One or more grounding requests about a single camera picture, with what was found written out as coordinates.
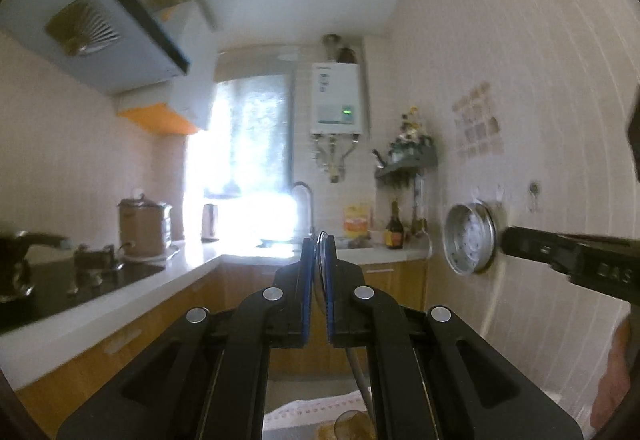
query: wall cabinet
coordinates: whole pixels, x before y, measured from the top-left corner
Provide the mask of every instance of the wall cabinet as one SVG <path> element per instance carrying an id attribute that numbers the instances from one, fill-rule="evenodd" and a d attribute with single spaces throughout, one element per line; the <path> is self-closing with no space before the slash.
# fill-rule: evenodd
<path id="1" fill-rule="evenodd" d="M 193 134 L 208 129 L 218 57 L 215 36 L 195 1 L 162 10 L 158 18 L 186 54 L 189 73 L 118 95 L 118 115 L 151 133 Z"/>
<path id="2" fill-rule="evenodd" d="M 424 261 L 363 266 L 365 281 L 405 306 L 422 309 L 427 265 Z M 122 330 L 17 391 L 34 420 L 52 438 L 73 411 L 99 390 L 191 308 L 211 312 L 235 308 L 248 295 L 271 286 L 276 267 L 222 264 Z M 366 366 L 364 349 L 360 362 Z M 344 350 L 326 342 L 326 322 L 315 300 L 309 342 L 300 350 L 272 350 L 270 377 L 350 374 Z"/>

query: white cabinet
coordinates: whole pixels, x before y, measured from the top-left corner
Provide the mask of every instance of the white cabinet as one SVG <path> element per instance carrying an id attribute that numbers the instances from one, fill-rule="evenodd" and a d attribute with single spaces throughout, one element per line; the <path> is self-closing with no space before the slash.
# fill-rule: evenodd
<path id="1" fill-rule="evenodd" d="M 208 129 L 218 58 L 215 35 L 195 1 L 162 10 L 158 19 L 185 53 L 189 73 L 118 95 L 118 114 L 153 133 L 193 134 Z"/>

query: countertop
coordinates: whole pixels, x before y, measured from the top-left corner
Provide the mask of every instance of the countertop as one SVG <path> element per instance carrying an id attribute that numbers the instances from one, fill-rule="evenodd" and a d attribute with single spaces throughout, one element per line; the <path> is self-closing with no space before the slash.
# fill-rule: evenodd
<path id="1" fill-rule="evenodd" d="M 166 269 L 76 308 L 0 336 L 0 367 L 19 390 L 114 334 L 163 301 L 192 285 L 222 263 L 280 267 L 295 263 L 292 248 L 254 248 L 222 242 L 179 241 Z M 425 259 L 420 250 L 359 248 L 338 250 L 354 264 L 400 263 Z"/>

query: white water heater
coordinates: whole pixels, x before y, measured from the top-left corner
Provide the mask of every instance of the white water heater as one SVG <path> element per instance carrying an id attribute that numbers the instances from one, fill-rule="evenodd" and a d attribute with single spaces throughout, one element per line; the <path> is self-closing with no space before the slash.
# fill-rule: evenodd
<path id="1" fill-rule="evenodd" d="M 362 134 L 365 114 L 358 65 L 319 62 L 312 66 L 311 133 Z"/>

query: hand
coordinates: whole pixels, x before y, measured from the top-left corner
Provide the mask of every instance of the hand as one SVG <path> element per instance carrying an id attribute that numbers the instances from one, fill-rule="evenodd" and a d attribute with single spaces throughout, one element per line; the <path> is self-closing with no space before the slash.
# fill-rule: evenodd
<path id="1" fill-rule="evenodd" d="M 616 330 L 607 360 L 607 371 L 598 384 L 598 394 L 591 407 L 591 426 L 599 430 L 612 417 L 622 399 L 631 388 L 625 352 L 630 336 L 628 319 L 622 321 Z"/>

